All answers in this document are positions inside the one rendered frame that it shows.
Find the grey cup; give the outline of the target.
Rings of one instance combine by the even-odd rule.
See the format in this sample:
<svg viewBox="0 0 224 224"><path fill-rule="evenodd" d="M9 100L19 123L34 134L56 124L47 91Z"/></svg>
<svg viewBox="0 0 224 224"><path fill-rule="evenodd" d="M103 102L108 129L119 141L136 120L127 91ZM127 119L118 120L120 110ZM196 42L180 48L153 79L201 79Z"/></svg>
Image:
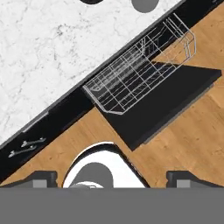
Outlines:
<svg viewBox="0 0 224 224"><path fill-rule="evenodd" d="M131 3L135 10L141 13L148 13L153 11L159 0L131 0Z"/></svg>

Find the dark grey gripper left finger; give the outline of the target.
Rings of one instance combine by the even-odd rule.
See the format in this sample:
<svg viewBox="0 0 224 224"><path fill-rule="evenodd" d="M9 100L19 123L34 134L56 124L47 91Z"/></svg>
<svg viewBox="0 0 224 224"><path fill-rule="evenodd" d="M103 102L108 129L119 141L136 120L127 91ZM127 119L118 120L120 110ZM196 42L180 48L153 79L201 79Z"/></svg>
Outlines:
<svg viewBox="0 0 224 224"><path fill-rule="evenodd" d="M34 171L24 179L2 186L3 188L52 188L57 187L56 171Z"/></svg>

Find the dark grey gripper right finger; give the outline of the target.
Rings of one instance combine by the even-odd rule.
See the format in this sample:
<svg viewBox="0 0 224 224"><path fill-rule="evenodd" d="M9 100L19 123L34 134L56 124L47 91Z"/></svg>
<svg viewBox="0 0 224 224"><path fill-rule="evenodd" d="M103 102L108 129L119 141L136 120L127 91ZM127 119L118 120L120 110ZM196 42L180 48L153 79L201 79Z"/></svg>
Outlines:
<svg viewBox="0 0 224 224"><path fill-rule="evenodd" d="M168 171L166 173L166 179L167 188L222 188L222 185L217 185L215 183L197 178L189 171Z"/></svg>

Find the black cupboard front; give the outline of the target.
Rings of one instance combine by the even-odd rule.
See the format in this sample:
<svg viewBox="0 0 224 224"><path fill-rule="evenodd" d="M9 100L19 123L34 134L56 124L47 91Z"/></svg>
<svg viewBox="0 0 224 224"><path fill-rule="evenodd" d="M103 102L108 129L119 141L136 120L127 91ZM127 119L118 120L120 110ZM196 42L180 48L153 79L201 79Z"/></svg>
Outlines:
<svg viewBox="0 0 224 224"><path fill-rule="evenodd" d="M88 99L84 90L79 87L48 110L49 114L27 132L22 133L21 131L17 136L13 137L0 150L0 184L84 116L93 106L94 104ZM35 150L8 158L11 151L21 151L31 147L29 145L21 148L24 140L27 142L34 141L41 137L45 137L46 140L43 143L33 144L37 146Z"/></svg>
<svg viewBox="0 0 224 224"><path fill-rule="evenodd" d="M191 28L223 2L224 0L185 0L175 13L188 28Z"/></svg>

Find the white and black round thing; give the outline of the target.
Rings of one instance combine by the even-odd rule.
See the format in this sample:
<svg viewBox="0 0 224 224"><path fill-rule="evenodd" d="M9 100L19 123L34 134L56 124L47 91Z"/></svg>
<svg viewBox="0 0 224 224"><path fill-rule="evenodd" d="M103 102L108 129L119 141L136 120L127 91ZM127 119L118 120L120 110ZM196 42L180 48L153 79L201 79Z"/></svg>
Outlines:
<svg viewBox="0 0 224 224"><path fill-rule="evenodd" d="M150 188L143 175L113 142L94 143L73 160L63 188Z"/></svg>

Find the black dishwasher door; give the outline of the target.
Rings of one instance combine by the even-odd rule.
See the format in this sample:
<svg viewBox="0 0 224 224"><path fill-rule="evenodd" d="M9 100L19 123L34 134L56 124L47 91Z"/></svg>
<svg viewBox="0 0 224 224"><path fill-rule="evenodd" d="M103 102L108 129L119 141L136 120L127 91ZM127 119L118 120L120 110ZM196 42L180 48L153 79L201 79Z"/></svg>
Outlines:
<svg viewBox="0 0 224 224"><path fill-rule="evenodd" d="M124 115L101 113L133 151L154 137L220 77L220 69L182 66Z"/></svg>

